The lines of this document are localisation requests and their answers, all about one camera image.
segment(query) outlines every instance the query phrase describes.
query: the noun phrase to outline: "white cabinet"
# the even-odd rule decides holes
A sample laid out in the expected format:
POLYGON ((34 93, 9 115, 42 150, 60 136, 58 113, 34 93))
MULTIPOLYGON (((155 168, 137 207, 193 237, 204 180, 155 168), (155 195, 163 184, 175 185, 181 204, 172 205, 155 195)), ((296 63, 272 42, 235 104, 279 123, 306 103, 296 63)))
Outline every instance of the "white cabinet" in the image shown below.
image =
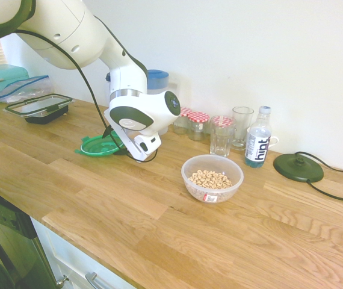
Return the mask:
POLYGON ((64 289, 135 289, 38 221, 31 220, 56 279, 63 275, 70 279, 64 283, 64 289), (87 274, 90 279, 94 277, 95 287, 86 280, 87 274))

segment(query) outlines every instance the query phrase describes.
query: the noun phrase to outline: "bottle label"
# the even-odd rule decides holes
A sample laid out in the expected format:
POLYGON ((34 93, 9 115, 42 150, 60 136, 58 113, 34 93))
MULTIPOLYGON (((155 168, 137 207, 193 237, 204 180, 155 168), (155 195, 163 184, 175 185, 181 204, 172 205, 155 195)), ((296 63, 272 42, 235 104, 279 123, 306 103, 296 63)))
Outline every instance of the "bottle label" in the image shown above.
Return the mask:
POLYGON ((249 134, 245 157, 255 162, 265 161, 265 158, 267 157, 269 141, 270 137, 256 137, 249 134))

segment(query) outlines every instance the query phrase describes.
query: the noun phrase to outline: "water bottle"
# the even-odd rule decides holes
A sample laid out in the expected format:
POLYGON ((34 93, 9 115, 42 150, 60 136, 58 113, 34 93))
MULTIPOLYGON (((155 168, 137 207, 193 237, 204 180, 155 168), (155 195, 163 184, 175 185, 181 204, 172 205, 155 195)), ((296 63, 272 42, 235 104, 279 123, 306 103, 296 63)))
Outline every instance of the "water bottle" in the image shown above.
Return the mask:
POLYGON ((267 157, 272 129, 269 124, 270 107, 260 107, 256 122, 247 133, 245 163, 253 168, 262 167, 267 157))

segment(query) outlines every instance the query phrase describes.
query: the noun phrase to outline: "cereal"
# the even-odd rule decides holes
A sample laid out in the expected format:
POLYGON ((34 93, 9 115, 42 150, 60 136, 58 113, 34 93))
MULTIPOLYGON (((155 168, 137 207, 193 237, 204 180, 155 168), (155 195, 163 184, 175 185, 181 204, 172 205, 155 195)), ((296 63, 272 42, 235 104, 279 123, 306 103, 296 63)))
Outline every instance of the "cereal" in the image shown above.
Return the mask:
POLYGON ((196 173, 192 174, 192 176, 189 178, 189 181, 203 188, 210 188, 213 190, 222 190, 232 186, 232 182, 228 180, 226 175, 222 173, 216 173, 213 170, 198 170, 196 173))

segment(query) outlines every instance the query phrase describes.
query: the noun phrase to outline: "dishwasher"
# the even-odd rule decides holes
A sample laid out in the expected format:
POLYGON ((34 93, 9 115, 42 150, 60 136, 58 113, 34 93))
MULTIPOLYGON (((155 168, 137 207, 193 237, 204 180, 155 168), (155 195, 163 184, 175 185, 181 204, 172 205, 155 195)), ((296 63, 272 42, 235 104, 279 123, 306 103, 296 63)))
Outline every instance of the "dishwasher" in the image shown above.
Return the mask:
POLYGON ((0 289, 59 289, 29 215, 0 197, 0 289))

